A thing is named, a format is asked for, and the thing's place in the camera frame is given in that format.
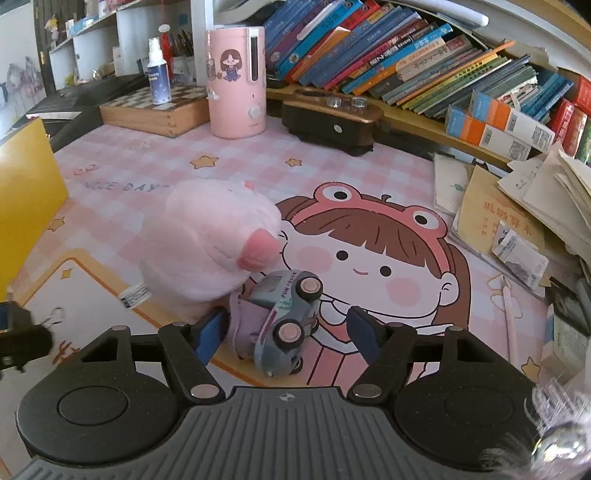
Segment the orange blue boxed books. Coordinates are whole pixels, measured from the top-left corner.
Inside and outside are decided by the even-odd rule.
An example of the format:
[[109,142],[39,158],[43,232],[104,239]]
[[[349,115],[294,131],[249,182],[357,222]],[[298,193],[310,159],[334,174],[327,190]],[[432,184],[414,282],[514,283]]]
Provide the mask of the orange blue boxed books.
[[525,161],[532,150],[547,153],[555,140],[555,133],[542,123],[477,91],[467,110],[448,106],[445,128],[447,134],[508,161]]

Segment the pink pen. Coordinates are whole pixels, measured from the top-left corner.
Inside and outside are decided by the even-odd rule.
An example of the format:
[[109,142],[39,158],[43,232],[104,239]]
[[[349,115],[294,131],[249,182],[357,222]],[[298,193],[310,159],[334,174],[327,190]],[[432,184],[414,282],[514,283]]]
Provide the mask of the pink pen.
[[505,276],[502,276],[502,294],[505,306],[505,317],[507,326],[507,338],[508,338],[508,351],[510,363],[518,368],[519,367],[519,352],[518,352],[518,340],[517,331],[515,327],[515,315],[513,311],[513,297],[511,294],[511,286]]

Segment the stack of loose papers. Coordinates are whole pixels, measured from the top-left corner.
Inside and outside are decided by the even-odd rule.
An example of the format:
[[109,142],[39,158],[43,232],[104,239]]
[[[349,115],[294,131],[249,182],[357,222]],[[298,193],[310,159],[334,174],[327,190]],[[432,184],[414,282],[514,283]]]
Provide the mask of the stack of loose papers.
[[531,291],[539,298],[544,296],[542,289],[550,285],[551,278],[574,289],[576,281],[583,277],[579,258],[517,201],[517,195],[534,180],[543,158],[540,155],[525,162],[512,162],[510,171],[498,177],[483,162],[468,164],[443,154],[434,157],[435,206],[451,216],[451,238],[498,272],[523,285],[524,282],[493,253],[501,225],[518,233],[549,260],[539,287]]

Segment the row of leaning books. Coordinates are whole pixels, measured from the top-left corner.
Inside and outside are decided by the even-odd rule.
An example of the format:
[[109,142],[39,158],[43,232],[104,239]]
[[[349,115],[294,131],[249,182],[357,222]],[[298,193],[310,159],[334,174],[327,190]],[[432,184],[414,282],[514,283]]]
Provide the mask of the row of leaning books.
[[283,100],[287,119],[308,115],[368,123],[378,118],[375,98],[417,115],[441,119],[450,108],[488,105],[516,109],[544,122],[572,89],[571,79],[538,69],[524,55],[482,50],[448,24],[428,24],[416,15],[374,50],[335,75],[308,69],[301,88]]

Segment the pink cartoon desk mat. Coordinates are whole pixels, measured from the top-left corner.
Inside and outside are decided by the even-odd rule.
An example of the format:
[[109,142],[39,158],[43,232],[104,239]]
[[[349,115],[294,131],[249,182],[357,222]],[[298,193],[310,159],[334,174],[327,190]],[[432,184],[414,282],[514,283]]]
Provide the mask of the pink cartoon desk mat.
[[288,383],[353,386],[367,366],[346,327],[353,306],[421,335],[464,328],[512,371],[541,377],[546,304],[452,239],[430,161],[382,145],[353,158],[276,119],[242,140],[104,125],[56,161],[68,199],[13,281],[54,335],[46,370],[112,325],[191,323],[301,270],[322,297]]

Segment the grey toy car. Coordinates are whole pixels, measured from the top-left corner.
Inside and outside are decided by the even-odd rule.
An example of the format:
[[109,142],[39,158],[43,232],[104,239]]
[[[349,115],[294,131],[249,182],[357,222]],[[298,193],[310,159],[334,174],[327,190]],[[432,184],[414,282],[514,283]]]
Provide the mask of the grey toy car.
[[249,335],[253,361],[267,377],[294,375],[303,368],[304,340],[318,329],[324,285],[305,270],[280,270],[263,277],[249,302],[263,308],[263,320]]

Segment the wooden chess board box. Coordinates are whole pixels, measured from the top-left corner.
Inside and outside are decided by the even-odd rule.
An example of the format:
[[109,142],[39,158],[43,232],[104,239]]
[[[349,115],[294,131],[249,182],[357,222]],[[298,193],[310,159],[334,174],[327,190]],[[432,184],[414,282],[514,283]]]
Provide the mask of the wooden chess board box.
[[170,138],[209,122],[204,87],[180,85],[171,88],[171,100],[154,105],[148,87],[120,96],[99,107],[104,124]]

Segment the dark brown wooden device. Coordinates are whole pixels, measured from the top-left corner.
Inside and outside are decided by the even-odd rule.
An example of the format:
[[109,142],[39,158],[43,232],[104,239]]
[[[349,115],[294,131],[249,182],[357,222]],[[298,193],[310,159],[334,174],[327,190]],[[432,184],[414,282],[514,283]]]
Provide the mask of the dark brown wooden device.
[[281,105],[281,123],[290,134],[354,157],[373,150],[383,117],[383,109],[365,97],[314,88],[297,88]]

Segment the white spray bottle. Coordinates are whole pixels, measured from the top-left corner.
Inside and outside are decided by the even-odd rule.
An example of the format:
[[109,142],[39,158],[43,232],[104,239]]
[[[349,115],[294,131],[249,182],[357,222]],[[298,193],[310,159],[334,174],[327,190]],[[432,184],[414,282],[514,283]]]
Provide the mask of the white spray bottle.
[[164,59],[159,39],[150,38],[148,42],[147,77],[151,99],[154,105],[166,104],[171,100],[168,65]]

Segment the white shelf unit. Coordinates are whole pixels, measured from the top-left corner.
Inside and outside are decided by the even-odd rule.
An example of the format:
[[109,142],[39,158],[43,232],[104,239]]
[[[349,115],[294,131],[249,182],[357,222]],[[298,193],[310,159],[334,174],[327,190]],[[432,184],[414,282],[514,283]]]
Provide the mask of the white shelf unit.
[[214,1],[86,1],[80,19],[63,16],[58,37],[40,55],[51,69],[45,83],[61,90],[69,80],[91,81],[107,64],[115,65],[119,76],[134,75],[148,57],[149,40],[159,38],[159,27],[166,24],[170,43],[186,58],[193,79],[203,84],[214,6]]

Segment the pink plush pig toy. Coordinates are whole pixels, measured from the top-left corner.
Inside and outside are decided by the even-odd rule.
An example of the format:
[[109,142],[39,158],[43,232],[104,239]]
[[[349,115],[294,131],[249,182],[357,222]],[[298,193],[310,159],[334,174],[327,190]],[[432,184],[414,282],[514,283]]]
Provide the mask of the pink plush pig toy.
[[139,270],[154,302],[188,323],[280,254],[281,214],[249,183],[182,181],[140,231]]

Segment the pink cylindrical humidifier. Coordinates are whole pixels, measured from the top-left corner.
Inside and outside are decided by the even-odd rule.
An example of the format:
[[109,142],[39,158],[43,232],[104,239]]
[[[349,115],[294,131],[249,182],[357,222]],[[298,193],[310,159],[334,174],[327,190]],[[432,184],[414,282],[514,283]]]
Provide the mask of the pink cylindrical humidifier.
[[207,32],[207,100],[213,135],[242,139],[266,130],[264,47],[262,27]]

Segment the black binder clip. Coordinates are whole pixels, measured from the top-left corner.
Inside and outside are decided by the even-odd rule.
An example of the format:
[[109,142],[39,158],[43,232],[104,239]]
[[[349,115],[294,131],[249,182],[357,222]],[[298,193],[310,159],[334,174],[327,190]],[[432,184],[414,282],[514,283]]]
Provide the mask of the black binder clip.
[[55,307],[49,315],[41,322],[41,325],[48,330],[52,330],[62,324],[66,319],[66,311],[62,307]]

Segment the yellow cardboard box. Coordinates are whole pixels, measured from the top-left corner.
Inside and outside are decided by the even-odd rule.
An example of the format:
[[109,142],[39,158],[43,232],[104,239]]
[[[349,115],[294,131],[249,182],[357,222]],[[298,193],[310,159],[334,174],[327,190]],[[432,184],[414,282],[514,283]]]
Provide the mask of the yellow cardboard box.
[[26,123],[1,142],[1,291],[68,198],[43,123]]

